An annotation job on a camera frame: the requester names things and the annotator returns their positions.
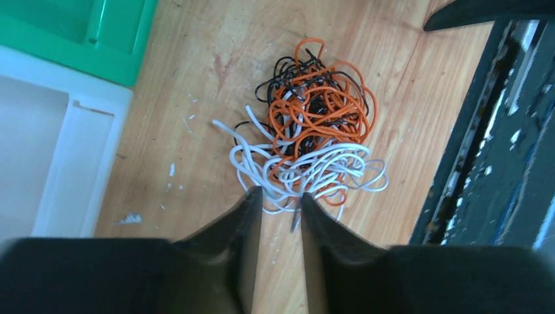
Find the orange wire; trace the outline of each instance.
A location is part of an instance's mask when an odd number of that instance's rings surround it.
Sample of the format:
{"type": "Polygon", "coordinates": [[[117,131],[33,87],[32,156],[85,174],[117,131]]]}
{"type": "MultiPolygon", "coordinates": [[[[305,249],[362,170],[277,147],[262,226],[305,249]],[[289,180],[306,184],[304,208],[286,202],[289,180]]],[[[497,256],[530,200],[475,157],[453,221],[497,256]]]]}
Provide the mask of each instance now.
{"type": "MultiPolygon", "coordinates": [[[[317,56],[318,59],[320,59],[324,51],[325,42],[322,39],[306,38],[301,40],[295,48],[295,65],[297,66],[300,64],[300,49],[307,43],[319,43],[321,45],[317,56]]],[[[321,139],[319,143],[316,143],[315,149],[320,149],[329,142],[363,144],[370,132],[374,129],[378,119],[378,101],[374,93],[365,86],[362,72],[352,63],[337,61],[330,67],[325,67],[323,69],[318,69],[315,65],[311,65],[308,68],[308,74],[294,77],[290,85],[306,85],[306,83],[314,77],[335,72],[337,71],[336,68],[341,66],[348,67],[357,73],[356,76],[358,76],[359,79],[359,86],[353,83],[348,77],[335,73],[329,74],[328,77],[340,88],[331,86],[326,82],[320,82],[320,85],[313,82],[309,86],[299,89],[302,91],[299,95],[300,97],[290,96],[289,99],[284,99],[288,91],[285,86],[281,86],[274,90],[273,97],[276,100],[272,102],[268,109],[267,123],[276,131],[276,136],[272,143],[273,153],[282,158],[270,171],[270,179],[275,183],[279,182],[276,179],[277,170],[283,167],[286,162],[294,162],[300,157],[299,146],[306,138],[315,137],[321,139]],[[367,106],[365,104],[366,95],[370,96],[371,103],[368,102],[368,109],[371,113],[367,112],[367,106]],[[324,104],[328,109],[326,114],[309,112],[310,100],[313,97],[322,97],[324,99],[324,104]],[[372,115],[370,121],[368,121],[367,118],[368,114],[372,115]],[[277,118],[279,116],[288,116],[290,119],[288,122],[284,123],[281,119],[277,118]],[[337,119],[342,117],[347,117],[342,119],[345,124],[338,124],[335,128],[329,124],[329,122],[337,121],[337,119]],[[298,128],[302,128],[302,131],[297,136],[287,136],[286,130],[294,123],[297,124],[298,128]],[[281,153],[280,147],[277,144],[278,141],[293,142],[293,155],[286,156],[281,153]]],[[[337,178],[339,183],[342,183],[343,179],[341,175],[337,178]]],[[[300,181],[294,183],[294,186],[299,185],[300,181]]],[[[336,184],[329,184],[320,188],[317,192],[322,192],[334,186],[336,186],[336,184]]],[[[342,189],[337,191],[342,195],[342,201],[333,202],[327,195],[321,196],[320,199],[331,206],[341,206],[347,202],[347,193],[342,189]]]]}

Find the wire pile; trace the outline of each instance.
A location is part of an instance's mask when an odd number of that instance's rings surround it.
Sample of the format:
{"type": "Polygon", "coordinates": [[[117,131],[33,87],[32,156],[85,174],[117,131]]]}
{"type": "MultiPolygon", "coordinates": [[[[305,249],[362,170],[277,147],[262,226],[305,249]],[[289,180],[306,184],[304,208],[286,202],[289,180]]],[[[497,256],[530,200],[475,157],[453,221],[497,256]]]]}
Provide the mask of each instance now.
{"type": "Polygon", "coordinates": [[[260,122],[250,106],[246,110],[251,120],[240,122],[233,130],[213,122],[234,137],[230,161],[239,182],[247,190],[246,175],[264,188],[266,199],[275,208],[265,207],[267,213],[293,212],[299,196],[309,192],[315,199],[339,207],[339,220],[349,189],[379,192],[387,187],[385,162],[367,160],[370,150],[363,146],[376,124],[376,97],[354,65],[346,61],[324,65],[320,59],[323,51],[321,39],[304,39],[296,46],[294,57],[276,62],[274,76],[255,89],[255,97],[268,106],[266,122],[260,122]],[[321,44],[318,55],[305,49],[309,58],[301,61],[300,49],[310,42],[321,44]],[[358,80],[340,67],[350,68],[358,80]],[[262,98],[259,94],[264,88],[262,98]],[[246,124],[254,124],[271,143],[250,145],[237,133],[246,124]],[[255,162],[254,154],[264,161],[255,162]],[[360,183],[368,171],[372,178],[360,183]]]}

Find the green tray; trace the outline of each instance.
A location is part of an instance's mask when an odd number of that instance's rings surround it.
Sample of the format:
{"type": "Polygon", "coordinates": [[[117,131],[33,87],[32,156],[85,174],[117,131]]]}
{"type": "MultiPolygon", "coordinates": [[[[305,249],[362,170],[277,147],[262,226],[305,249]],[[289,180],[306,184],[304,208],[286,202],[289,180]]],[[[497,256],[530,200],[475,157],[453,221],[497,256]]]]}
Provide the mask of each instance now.
{"type": "Polygon", "coordinates": [[[0,44],[133,86],[157,2],[0,0],[0,44]]]}

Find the wood grain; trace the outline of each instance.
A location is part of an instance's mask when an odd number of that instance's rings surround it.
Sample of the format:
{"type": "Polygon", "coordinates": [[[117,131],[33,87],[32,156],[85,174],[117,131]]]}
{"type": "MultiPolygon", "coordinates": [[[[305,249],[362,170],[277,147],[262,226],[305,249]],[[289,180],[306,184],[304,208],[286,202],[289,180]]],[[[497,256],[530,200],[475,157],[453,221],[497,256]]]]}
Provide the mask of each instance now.
{"type": "MultiPolygon", "coordinates": [[[[367,144],[388,162],[390,185],[350,192],[342,222],[378,245],[406,243],[491,28],[424,33],[443,4],[160,0],[96,235],[181,239],[238,200],[232,139],[210,122],[233,126],[246,104],[264,116],[254,87],[309,36],[326,40],[327,63],[357,65],[380,102],[367,144]],[[143,222],[113,224],[129,212],[143,222]]],[[[302,245],[290,223],[291,215],[263,217],[255,313],[306,312],[302,245]]]]}

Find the white plastic bin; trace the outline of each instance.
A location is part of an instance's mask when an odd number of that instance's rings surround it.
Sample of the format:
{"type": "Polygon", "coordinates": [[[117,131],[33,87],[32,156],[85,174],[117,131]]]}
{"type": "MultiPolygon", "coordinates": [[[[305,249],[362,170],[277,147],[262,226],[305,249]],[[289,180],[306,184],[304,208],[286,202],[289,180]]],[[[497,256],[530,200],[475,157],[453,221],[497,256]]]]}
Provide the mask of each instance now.
{"type": "Polygon", "coordinates": [[[0,46],[0,239],[94,234],[132,97],[0,46]]]}

